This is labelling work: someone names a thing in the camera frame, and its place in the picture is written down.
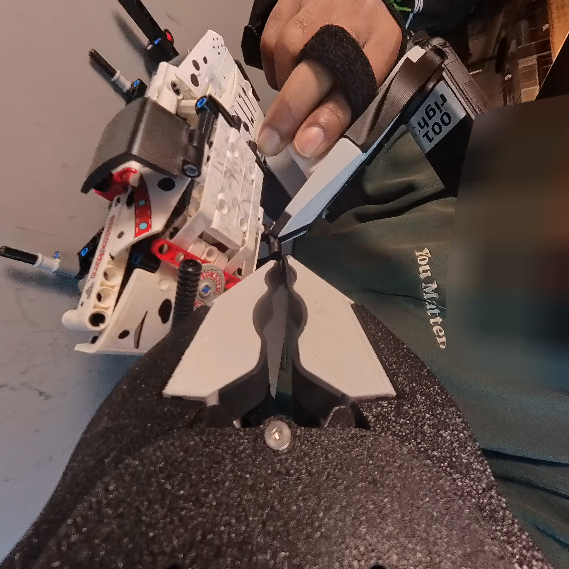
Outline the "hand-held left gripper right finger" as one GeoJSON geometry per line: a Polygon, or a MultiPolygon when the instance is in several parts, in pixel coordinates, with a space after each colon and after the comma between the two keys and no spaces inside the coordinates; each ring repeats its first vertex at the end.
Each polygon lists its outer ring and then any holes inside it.
{"type": "Polygon", "coordinates": [[[365,402],[394,398],[391,384],[360,323],[354,303],[292,257],[286,257],[295,363],[313,385],[365,402]]]}

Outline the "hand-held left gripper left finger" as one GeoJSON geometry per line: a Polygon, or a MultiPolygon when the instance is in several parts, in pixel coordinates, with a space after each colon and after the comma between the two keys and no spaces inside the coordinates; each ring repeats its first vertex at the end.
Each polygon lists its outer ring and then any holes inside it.
{"type": "Polygon", "coordinates": [[[213,301],[177,368],[165,397],[221,402],[259,363],[267,363],[265,328],[273,317],[279,263],[270,260],[213,301]]]}

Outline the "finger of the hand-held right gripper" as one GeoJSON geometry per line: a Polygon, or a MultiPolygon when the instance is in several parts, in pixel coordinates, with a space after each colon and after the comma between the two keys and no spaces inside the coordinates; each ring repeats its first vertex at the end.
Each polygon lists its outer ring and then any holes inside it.
{"type": "Polygon", "coordinates": [[[320,216],[365,155],[356,145],[336,145],[319,162],[281,216],[281,234],[295,236],[320,216]]]}

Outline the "person's right hand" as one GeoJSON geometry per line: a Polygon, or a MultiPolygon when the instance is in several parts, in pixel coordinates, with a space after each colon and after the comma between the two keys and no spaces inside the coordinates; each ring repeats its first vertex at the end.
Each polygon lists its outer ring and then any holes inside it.
{"type": "Polygon", "coordinates": [[[317,157],[352,121],[333,72],[316,60],[300,61],[302,48],[324,25],[337,25],[357,41],[377,87],[397,61],[402,32],[382,1],[278,1],[260,42],[267,82],[279,90],[257,141],[266,156],[292,144],[299,156],[317,157]]]}

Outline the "white toy brick truck model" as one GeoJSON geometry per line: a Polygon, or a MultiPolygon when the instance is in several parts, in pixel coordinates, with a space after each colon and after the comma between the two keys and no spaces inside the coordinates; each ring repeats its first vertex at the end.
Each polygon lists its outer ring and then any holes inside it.
{"type": "Polygon", "coordinates": [[[99,232],[77,254],[1,247],[1,257],[79,282],[62,316],[91,333],[84,353],[140,355],[194,307],[209,306],[255,270],[264,227],[264,118],[246,70],[207,31],[180,55],[141,1],[120,1],[158,67],[127,81],[97,51],[90,60],[126,106],[103,131],[81,192],[109,203],[99,232]]]}

